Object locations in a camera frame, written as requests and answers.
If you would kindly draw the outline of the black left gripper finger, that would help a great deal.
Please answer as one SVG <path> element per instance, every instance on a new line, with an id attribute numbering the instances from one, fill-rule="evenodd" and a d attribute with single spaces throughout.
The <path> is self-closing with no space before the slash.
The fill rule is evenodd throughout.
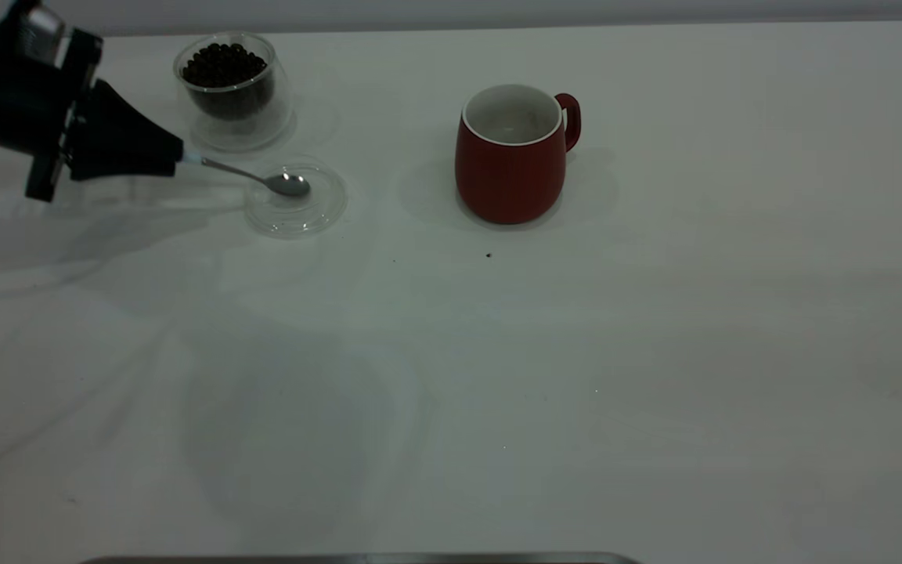
<path id="1" fill-rule="evenodd" d="M 72 129 L 67 140 L 70 179 L 107 176 L 173 176 L 185 143 L 171 133 L 91 132 Z"/>
<path id="2" fill-rule="evenodd" d="M 183 151 L 178 136 L 154 124 L 114 87 L 97 79 L 79 104 L 79 139 L 102 151 Z"/>

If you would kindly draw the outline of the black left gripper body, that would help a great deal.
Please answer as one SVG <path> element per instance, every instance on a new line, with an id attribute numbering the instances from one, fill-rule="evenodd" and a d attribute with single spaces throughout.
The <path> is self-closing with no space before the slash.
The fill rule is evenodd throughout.
<path id="1" fill-rule="evenodd" d="M 74 30 L 58 67 L 23 55 L 20 32 L 0 30 L 0 147 L 32 157 L 25 196 L 51 202 L 66 163 L 66 136 L 88 97 L 103 40 Z"/>

